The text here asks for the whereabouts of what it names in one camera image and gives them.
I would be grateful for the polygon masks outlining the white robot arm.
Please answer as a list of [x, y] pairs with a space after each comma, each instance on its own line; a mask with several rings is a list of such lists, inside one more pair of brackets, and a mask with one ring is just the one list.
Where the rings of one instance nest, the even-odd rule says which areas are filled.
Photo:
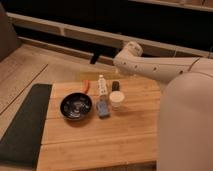
[[127, 43], [114, 65], [165, 85], [158, 115], [157, 171], [213, 171], [213, 59], [142, 55]]

